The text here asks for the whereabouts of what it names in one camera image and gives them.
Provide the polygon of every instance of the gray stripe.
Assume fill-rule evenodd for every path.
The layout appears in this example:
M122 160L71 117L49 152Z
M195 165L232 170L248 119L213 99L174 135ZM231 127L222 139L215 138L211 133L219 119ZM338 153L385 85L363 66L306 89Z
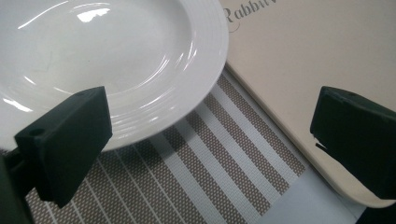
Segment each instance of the gray stripe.
M72 201L70 201L70 203L72 204L73 208L75 209L79 221L81 223L85 224L84 219L82 218L81 213L78 211L78 208L77 208L76 204L74 203L74 201L72 200Z
M253 108L253 110L259 115L259 117L270 127L270 129L276 134L280 141L285 145L286 148L301 162L304 167L309 166L308 160L304 155L296 148L296 146L289 140L289 138L279 129L274 121L262 110L254 99L247 93L247 91L239 84L239 82L232 76L227 70L222 72L222 75L230 82L233 88L239 92L244 100Z
M122 202L117 197L117 193L111 187L106 175L100 168L99 159L93 164L90 173L87 175L92 190L95 192L98 201L106 211L110 222L126 223L131 222L128 213L122 208Z
M100 168L103 170L103 172L105 173L106 179L107 181L110 183L111 187L114 189L117 197L119 198L120 202L122 203L123 208L125 209L125 211L127 212L128 216L131 218L131 220L136 223L136 220L134 219L134 216L132 215L131 211L128 209L128 206L126 205L125 201L123 200L122 196L120 195L119 191L117 190L117 187L114 185L113 180L111 179L111 177L108 175L105 167L103 166L103 164L101 163L100 160L97 160L98 165L100 166Z
M216 111L220 110L220 113L225 113L227 111L228 119L232 120L231 124L237 126L236 130L240 133L236 133L240 140L244 138L248 138L248 142L243 142L246 146L241 146L242 148L255 147L254 151L260 151L260 158L253 155L256 158L257 162L265 162L269 166L273 172L278 172L284 180L287 181L287 184L291 184L295 181L298 176L291 170L291 168L279 157L279 155L274 151L274 149L268 144L267 141L262 137L262 135L257 131L257 129L249 122L249 120L242 114L242 112L236 107L236 105L231 101L230 98L222 91L222 89L216 85L212 90L213 97L216 98L216 103L214 103L214 107L219 107L219 109L215 109ZM268 169L262 167L262 172L264 174L268 174ZM282 184L284 182L282 179L276 179L276 184Z
M241 189L233 182L233 179L224 170L219 161L216 160L202 139L196 134L189 135L189 133L186 132L186 130L191 128L186 120L181 120L175 127L185 139L189 139L189 146L194 154L198 157L206 170L213 176L219 187L221 187L222 191L227 195L245 221L247 223L255 223L259 220L261 215L250 203Z
M260 132L260 134L267 140L270 146L277 152L277 154L285 161L285 163L294 171L295 174L301 175L305 167L299 160L285 147L274 132L268 127L262 119L254 113L251 106L242 98L238 91L236 91L230 82L225 77L220 77L218 85L230 97L234 104L238 106L241 112L250 120L253 126Z
M184 130L183 133L194 134L192 128ZM177 155L190 170L193 178L199 183L207 197L219 210L226 223L245 223L239 212L216 183L215 179L206 170L204 165L195 156L186 140L180 135L175 126L163 132L163 135L173 147Z
M79 223L78 215L71 203L60 209L55 203L47 203L58 223Z
M46 205L47 209L49 210L49 215L52 218L53 223L58 224L55 215L53 215L52 210L50 209L50 205L47 202L44 202L44 205Z
M163 194L161 186L153 178L137 151L129 147L118 150L118 153L160 221L163 223L180 223L180 217L176 213L174 206L170 204L167 196Z
M35 223L52 223L49 210L43 201L38 199L38 194L35 189L32 189L28 195L26 195L26 202L32 211Z
M150 171L157 179L158 183L169 197L171 204L175 207L176 212L180 215L183 222L202 223L203 217L197 208L191 202L187 193L183 190L177 180L172 175L169 168L164 163L160 154L156 151L150 141L143 141L136 144L138 152L144 159Z
M106 217L101 210L101 205L96 202L95 195L91 194L90 189L86 181L82 181L78 188L73 202L78 207L81 213L82 219L88 223L105 223Z
M207 197L166 139L161 134L157 134L150 138L150 141L204 220L208 223L225 223L224 218L216 209L215 205Z
M198 106L196 112L202 118L204 118L205 116L213 116L209 108L207 108L205 105ZM260 155L257 155L258 153L250 153L253 154L253 156L256 156L256 158L253 158L252 161L252 159L250 158L251 156L249 157L247 155L247 149L243 148L243 146L239 146L238 143L235 142L233 137L227 132L234 132L235 127L233 127L232 130L226 130L223 124L221 124L217 119L210 120L210 122L207 122L206 125L209 130L219 139L221 144L227 146L227 151L236 161L238 166L241 167L241 169L249 178L249 180L253 183L253 185L260 191L260 193L268 200L269 203L274 203L280 197L279 192L273 187L271 182L268 181L269 178L265 176L253 162L257 162L257 158L262 159ZM265 168L268 168L268 173L271 174L270 168L268 166L265 166Z
M111 223L111 222L110 222L110 219L109 219L108 216L107 216L107 213L106 213L105 209L103 208L103 206L102 206L102 204L100 203L98 197L96 196L96 193L93 191L90 182L88 181L87 178L85 178L84 180L85 180L85 183L87 184L87 187L88 187L88 189L90 190L90 192L91 192L93 198L95 199L96 203L98 204L98 206L99 206L99 208L100 208L100 210L101 210L103 216L105 217L106 222L107 222L107 223Z
M125 166L124 162L120 158L118 151L115 150L114 154L117 156L117 159L120 161L120 166L121 166L120 168L122 168L122 170L126 172L127 176L125 177L129 177L129 179L132 182L128 184L129 182L128 180L117 181L118 183L120 183L119 188L122 197L128 203L128 206L130 207L132 213L134 214L134 217L136 217L136 219L141 223L154 223L154 222L161 223L160 219L155 214L154 209L149 204L149 201L144 195L142 189L139 188L136 181L134 180L134 177L128 171L128 168Z
M270 207L270 204L251 183L219 139L207 128L204 121L196 112L190 113L186 119L254 207L261 215L264 214Z

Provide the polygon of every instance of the woven placemat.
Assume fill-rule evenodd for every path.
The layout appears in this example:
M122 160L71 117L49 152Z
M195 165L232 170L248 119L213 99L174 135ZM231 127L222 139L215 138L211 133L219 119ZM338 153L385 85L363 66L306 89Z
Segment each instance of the woven placemat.
M307 165L224 71L186 118L102 153L63 209L27 201L36 223L255 223Z

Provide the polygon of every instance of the plate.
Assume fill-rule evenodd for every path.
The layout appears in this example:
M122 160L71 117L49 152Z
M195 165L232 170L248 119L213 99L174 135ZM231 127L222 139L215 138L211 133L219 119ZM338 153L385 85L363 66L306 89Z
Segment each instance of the plate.
M124 147L171 126L210 92L228 28L213 0L0 0L0 148L74 92L105 86Z

